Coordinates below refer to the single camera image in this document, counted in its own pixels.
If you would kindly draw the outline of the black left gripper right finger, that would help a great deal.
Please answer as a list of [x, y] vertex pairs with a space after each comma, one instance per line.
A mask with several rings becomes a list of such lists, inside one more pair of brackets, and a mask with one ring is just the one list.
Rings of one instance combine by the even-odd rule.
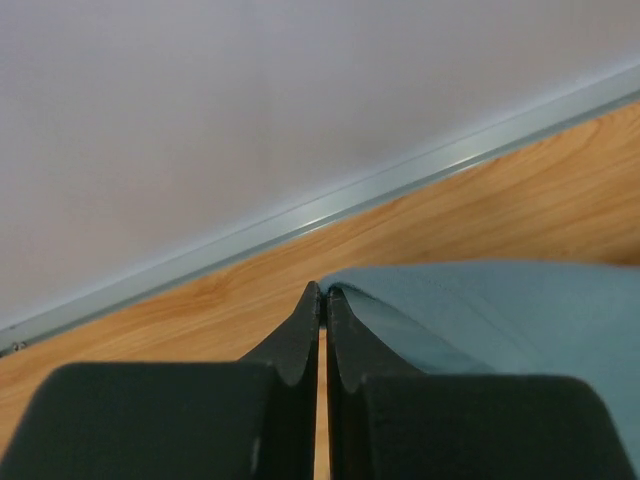
[[609, 412], [563, 376], [432, 375], [326, 298], [334, 479], [629, 479]]

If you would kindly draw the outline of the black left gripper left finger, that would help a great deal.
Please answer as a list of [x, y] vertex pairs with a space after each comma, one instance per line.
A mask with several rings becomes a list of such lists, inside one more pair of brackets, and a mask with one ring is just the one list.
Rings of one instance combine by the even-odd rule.
[[72, 363], [38, 387], [5, 479], [309, 479], [320, 290], [230, 362]]

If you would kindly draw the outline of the blue grey t shirt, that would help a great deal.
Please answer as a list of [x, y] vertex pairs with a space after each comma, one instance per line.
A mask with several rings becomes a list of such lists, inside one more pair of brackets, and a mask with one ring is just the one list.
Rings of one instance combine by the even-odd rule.
[[585, 381], [639, 460], [639, 271], [471, 261], [350, 268], [325, 277], [396, 354], [435, 374]]

